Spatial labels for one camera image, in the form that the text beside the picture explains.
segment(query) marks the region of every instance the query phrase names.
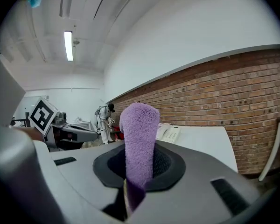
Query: telephone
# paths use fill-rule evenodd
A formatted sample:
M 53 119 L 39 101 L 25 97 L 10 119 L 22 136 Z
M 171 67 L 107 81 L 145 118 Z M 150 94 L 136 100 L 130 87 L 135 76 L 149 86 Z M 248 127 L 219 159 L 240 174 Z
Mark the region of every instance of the telephone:
M 159 123 L 157 131 L 157 140 L 175 144 L 181 129 L 170 124 Z

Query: fuzzy cover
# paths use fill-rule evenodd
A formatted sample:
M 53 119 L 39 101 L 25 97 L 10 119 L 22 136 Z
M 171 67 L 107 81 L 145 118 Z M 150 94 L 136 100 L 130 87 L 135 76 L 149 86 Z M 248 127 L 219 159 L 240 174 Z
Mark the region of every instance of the fuzzy cover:
M 154 143 L 160 113 L 143 103 L 133 103 L 120 116 L 119 127 L 125 134 L 126 180 L 132 210 L 145 195 L 145 184 L 153 178 Z

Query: brick wall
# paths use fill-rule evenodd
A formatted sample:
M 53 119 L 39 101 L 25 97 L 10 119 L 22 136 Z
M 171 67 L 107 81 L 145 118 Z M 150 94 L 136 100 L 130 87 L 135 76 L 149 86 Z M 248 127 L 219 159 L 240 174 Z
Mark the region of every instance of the brick wall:
M 113 101 L 117 122 L 132 102 L 159 109 L 161 122 L 224 126 L 239 172 L 259 173 L 280 117 L 280 50 L 220 58 L 144 85 Z

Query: white table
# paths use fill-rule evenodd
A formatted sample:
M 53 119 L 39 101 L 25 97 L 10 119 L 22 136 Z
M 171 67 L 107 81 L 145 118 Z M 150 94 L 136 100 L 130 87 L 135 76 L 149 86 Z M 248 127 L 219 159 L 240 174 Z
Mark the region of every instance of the white table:
M 209 154 L 238 172 L 234 152 L 224 127 L 177 127 L 181 132 L 176 145 Z
M 91 123 L 90 123 L 90 121 L 81 121 L 81 122 L 78 122 L 78 123 L 73 123 L 72 125 L 76 125 L 76 126 L 79 126 L 79 127 L 91 130 Z

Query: fluorescent light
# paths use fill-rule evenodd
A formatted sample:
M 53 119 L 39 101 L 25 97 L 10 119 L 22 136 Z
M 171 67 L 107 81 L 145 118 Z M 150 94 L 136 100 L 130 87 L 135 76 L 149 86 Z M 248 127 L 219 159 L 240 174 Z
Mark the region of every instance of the fluorescent light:
M 64 32 L 64 42 L 65 42 L 67 60 L 69 62 L 72 62 L 74 60 L 74 58 L 73 58 L 72 32 L 71 31 Z

